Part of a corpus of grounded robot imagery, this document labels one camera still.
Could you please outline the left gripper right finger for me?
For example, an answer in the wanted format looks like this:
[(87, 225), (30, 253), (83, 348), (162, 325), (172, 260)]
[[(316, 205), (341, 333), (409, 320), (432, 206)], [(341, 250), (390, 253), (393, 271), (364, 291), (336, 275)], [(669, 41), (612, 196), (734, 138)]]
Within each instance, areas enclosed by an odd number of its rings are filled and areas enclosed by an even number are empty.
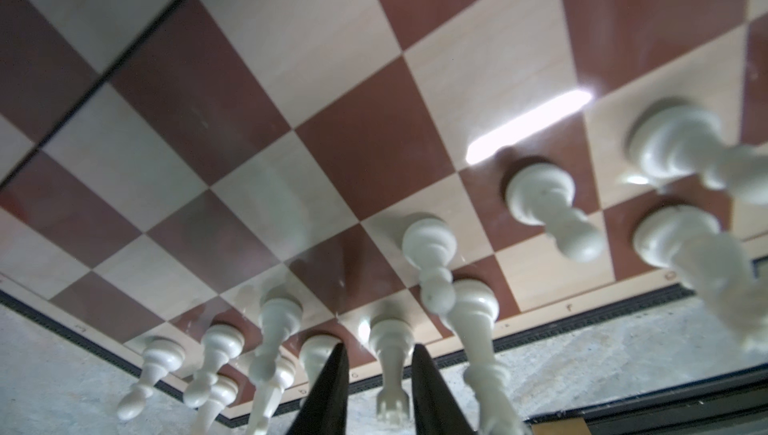
[(418, 435), (475, 433), (422, 344), (415, 345), (411, 376)]

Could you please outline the white chess piece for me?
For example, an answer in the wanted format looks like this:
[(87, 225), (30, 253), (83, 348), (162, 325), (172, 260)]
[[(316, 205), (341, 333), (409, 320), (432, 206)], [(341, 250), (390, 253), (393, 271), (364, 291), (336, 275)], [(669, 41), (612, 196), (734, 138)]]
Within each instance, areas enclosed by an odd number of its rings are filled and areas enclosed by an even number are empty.
[(402, 426), (410, 420), (410, 398), (402, 388), (402, 380), (405, 361), (414, 345), (412, 328), (403, 320), (382, 319), (371, 328), (369, 346), (382, 368), (376, 413), (389, 425)]

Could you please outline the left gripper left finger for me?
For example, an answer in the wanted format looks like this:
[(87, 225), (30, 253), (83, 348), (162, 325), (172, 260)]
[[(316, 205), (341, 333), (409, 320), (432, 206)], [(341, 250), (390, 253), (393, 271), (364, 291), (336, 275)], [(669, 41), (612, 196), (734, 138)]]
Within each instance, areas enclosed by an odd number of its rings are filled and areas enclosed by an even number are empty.
[(345, 434), (349, 360), (342, 341), (306, 341), (299, 360), (310, 390), (288, 434)]

